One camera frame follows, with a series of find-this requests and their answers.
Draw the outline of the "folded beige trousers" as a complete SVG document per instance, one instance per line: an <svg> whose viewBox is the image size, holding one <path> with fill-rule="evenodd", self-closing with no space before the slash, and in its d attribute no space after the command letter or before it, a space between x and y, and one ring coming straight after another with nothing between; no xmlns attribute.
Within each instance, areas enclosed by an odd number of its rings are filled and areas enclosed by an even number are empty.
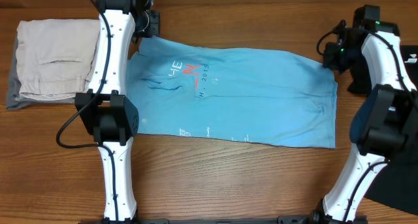
<svg viewBox="0 0 418 224"><path fill-rule="evenodd" d="M85 92L99 32L99 20L21 21L16 50L20 96L53 101Z"/></svg>

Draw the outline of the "black t-shirt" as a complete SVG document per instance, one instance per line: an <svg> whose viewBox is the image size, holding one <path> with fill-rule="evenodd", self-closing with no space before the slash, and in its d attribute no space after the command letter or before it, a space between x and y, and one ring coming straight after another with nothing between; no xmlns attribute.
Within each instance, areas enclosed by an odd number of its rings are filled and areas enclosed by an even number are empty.
<svg viewBox="0 0 418 224"><path fill-rule="evenodd" d="M401 45L405 68L411 81L417 86L417 45ZM372 87L367 67L350 68L353 78L348 91L370 94ZM393 162L377 176L366 192L365 198L410 214L417 215L417 136L411 149L398 153Z"/></svg>

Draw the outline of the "light blue printed t-shirt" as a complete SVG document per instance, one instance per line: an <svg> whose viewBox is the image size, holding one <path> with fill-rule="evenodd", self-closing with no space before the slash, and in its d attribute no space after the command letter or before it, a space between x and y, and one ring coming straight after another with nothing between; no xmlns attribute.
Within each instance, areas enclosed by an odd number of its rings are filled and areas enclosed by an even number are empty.
<svg viewBox="0 0 418 224"><path fill-rule="evenodd" d="M335 148L337 88L322 64L279 50L152 37L127 62L140 134Z"/></svg>

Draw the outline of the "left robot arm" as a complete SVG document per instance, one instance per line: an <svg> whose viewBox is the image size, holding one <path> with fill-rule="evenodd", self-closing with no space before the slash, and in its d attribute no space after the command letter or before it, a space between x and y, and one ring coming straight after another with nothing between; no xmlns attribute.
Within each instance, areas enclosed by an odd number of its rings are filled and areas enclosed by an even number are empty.
<svg viewBox="0 0 418 224"><path fill-rule="evenodd" d="M153 0L95 0L100 32L88 90L75 106L93 137L103 164L105 209L101 223L138 223L133 195L131 150L139 113L128 99L126 69L130 44L159 34Z"/></svg>

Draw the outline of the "folded grey garment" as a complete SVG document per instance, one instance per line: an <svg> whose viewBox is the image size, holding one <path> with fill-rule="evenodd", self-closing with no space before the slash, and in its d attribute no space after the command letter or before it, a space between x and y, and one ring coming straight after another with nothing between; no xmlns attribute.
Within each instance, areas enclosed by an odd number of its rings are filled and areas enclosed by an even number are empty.
<svg viewBox="0 0 418 224"><path fill-rule="evenodd" d="M6 109L7 110L19 110L21 108L25 108L32 104L73 104L75 96L70 95L69 97L65 98L52 98L52 95L47 95L45 100L36 100L32 98L24 97L20 95L20 88L21 82L18 78L17 72L17 58L16 58L16 51L18 49L18 36L15 37L14 41L14 51L12 57L12 64L10 68L10 74L8 78L8 90L7 90L7 98L6 98ZM86 82L89 82L91 79L91 70L94 68L95 64L95 57L91 56L85 61L63 61L63 60L53 60L53 61L43 61L41 65L51 65L56 63L64 63L64 64L84 64L86 67L89 68L89 73L86 72Z"/></svg>

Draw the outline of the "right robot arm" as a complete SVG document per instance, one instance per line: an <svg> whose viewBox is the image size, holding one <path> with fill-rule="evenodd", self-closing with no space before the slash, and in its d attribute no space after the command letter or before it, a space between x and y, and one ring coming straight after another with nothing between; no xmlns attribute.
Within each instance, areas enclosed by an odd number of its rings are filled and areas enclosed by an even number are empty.
<svg viewBox="0 0 418 224"><path fill-rule="evenodd" d="M400 51L398 26L380 20L380 8L363 5L331 31L338 37L321 52L323 66L364 76L370 92L355 114L349 138L351 150L334 187L310 216L298 223L367 223L357 208L376 176L398 153L412 147L417 136L417 89Z"/></svg>

